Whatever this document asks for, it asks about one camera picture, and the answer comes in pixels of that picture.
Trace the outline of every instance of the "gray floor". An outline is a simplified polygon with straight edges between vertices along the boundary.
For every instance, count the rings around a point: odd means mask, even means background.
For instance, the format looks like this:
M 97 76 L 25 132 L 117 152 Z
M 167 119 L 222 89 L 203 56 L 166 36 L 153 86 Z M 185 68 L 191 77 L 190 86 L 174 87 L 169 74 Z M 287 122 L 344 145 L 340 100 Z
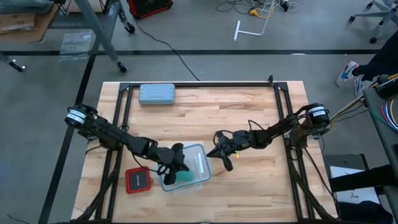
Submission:
M 216 12 L 217 1 L 176 1 L 172 10 L 140 21 L 146 31 L 176 49 L 378 49 L 368 44 L 377 19 L 357 18 L 366 2 L 307 0 L 296 12 L 277 10 L 263 37 L 239 36 L 233 42 L 236 21 L 247 30 L 259 29 L 259 19 L 235 12 Z M 396 27 L 391 26 L 388 38 Z M 42 44 L 0 44 L 1 50 L 58 50 L 64 33 L 50 30 Z M 137 31 L 128 35 L 121 24 L 114 34 L 119 50 L 168 50 Z M 372 55 L 220 55 L 183 56 L 201 80 L 303 80 L 310 102 L 336 112 L 354 98 L 353 84 L 338 88 L 335 78 L 349 60 L 366 63 Z M 50 183 L 66 126 L 63 118 L 73 105 L 86 61 L 58 62 L 58 57 L 17 57 L 27 66 L 18 73 L 0 63 L 2 118 L 0 141 L 0 223 L 17 223 L 10 214 L 36 223 Z M 97 57 L 85 95 L 96 105 L 105 81 L 193 80 L 176 56 L 121 57 L 130 68 L 119 73 L 106 56 Z M 380 140 L 367 113 L 338 123 L 325 136 L 325 154 L 365 153 L 371 167 L 387 163 Z M 86 142 L 75 135 L 65 165 L 50 221 L 68 220 L 72 212 Z

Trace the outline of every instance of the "white label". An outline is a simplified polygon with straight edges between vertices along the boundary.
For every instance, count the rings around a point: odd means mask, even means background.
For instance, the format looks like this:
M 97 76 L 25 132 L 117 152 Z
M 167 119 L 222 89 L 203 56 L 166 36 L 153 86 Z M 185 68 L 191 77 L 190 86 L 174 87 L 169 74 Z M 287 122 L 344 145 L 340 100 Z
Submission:
M 312 113 L 312 116 L 326 115 L 325 108 L 323 106 L 317 106 L 316 108 L 310 109 L 308 112 Z
M 203 170 L 203 164 L 201 162 L 201 154 L 198 153 L 198 159 L 199 159 L 199 168 L 200 168 L 200 173 L 204 173 L 205 171 Z
M 86 115 L 83 114 L 83 113 L 81 113 L 81 112 L 79 112 L 79 111 L 70 110 L 69 113 L 74 114 L 74 115 L 76 115 L 76 116 L 79 116 L 79 117 L 81 117 L 81 118 L 83 118 L 83 119 L 86 118 Z
M 80 124 L 83 124 L 85 122 L 85 120 L 79 118 L 78 116 L 74 115 L 74 114 L 68 114 L 67 118 L 71 118 L 74 119 L 75 121 L 79 122 Z

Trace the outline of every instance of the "white sneaker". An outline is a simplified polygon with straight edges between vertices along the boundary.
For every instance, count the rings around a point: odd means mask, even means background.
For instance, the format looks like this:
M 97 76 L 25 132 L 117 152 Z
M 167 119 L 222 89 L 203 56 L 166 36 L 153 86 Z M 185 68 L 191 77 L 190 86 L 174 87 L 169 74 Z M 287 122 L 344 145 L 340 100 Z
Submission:
M 342 83 L 347 82 L 350 79 L 353 79 L 354 75 L 352 74 L 352 71 L 358 67 L 359 67 L 358 63 L 348 62 L 344 66 L 343 70 L 341 71 L 340 75 L 337 78 L 336 82 L 337 86 L 340 86 Z
M 372 81 L 361 81 L 361 80 L 362 78 L 357 78 L 354 81 L 355 96 L 357 98 L 363 96 L 363 90 L 369 88 L 373 84 Z

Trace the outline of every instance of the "wooden tabletop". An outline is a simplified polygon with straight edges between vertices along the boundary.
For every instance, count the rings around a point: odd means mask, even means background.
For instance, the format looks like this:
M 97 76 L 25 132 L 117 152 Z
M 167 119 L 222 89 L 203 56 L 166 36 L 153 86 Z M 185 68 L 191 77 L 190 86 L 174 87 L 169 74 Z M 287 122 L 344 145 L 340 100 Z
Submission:
M 308 104 L 302 82 L 288 82 L 294 111 Z M 98 113 L 112 121 L 118 82 L 103 83 Z M 138 89 L 134 90 L 129 115 L 129 133 L 155 139 L 159 146 L 175 142 L 199 143 L 208 152 L 213 149 L 212 137 L 217 130 L 249 129 L 248 119 L 264 128 L 278 122 L 274 91 L 268 87 L 195 87 L 177 88 L 175 104 L 140 106 Z M 122 106 L 120 123 L 123 117 Z M 93 142 L 89 147 L 98 145 Z M 327 180 L 318 141 L 308 140 L 308 151 Z M 96 149 L 86 156 L 72 218 L 81 214 L 100 188 L 106 150 Z M 295 207 L 282 138 L 276 138 L 263 150 L 247 149 L 239 159 L 230 157 L 234 169 L 227 172 L 221 159 L 208 158 L 211 179 L 201 190 L 174 195 L 154 184 L 147 192 L 126 193 L 125 170 L 139 167 L 124 149 L 114 222 L 295 222 Z M 310 189 L 333 216 L 336 210 L 332 197 L 309 161 L 304 157 Z M 153 167 L 154 162 L 139 161 Z M 301 202 L 306 214 L 303 194 Z

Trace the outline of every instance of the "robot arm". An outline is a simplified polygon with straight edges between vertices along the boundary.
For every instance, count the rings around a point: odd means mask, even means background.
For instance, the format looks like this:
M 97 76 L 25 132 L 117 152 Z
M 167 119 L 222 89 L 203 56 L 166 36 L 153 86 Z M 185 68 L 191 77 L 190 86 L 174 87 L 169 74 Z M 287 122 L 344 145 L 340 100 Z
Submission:
M 133 156 L 150 159 L 160 165 L 158 174 L 165 175 L 164 184 L 174 184 L 178 171 L 188 171 L 184 164 L 183 144 L 176 143 L 171 149 L 157 147 L 157 141 L 145 137 L 135 137 L 127 131 L 118 128 L 108 122 L 107 119 L 97 115 L 97 110 L 87 105 L 76 105 L 68 109 L 65 122 L 78 130 L 78 134 L 90 139 L 93 136 L 99 139 L 99 143 L 109 149 L 117 150 L 123 144 Z
M 299 120 L 302 118 L 305 120 L 300 124 Z M 287 115 L 285 119 L 267 129 L 235 131 L 232 134 L 232 139 L 226 137 L 223 131 L 217 131 L 215 137 L 218 138 L 218 144 L 215 143 L 215 148 L 206 156 L 222 159 L 225 169 L 231 171 L 233 166 L 228 158 L 230 155 L 250 147 L 264 149 L 271 144 L 274 138 L 288 131 L 291 131 L 289 139 L 292 149 L 303 148 L 307 145 L 307 136 L 322 134 L 329 122 L 328 110 L 323 105 L 310 104 L 303 106 L 294 114 Z

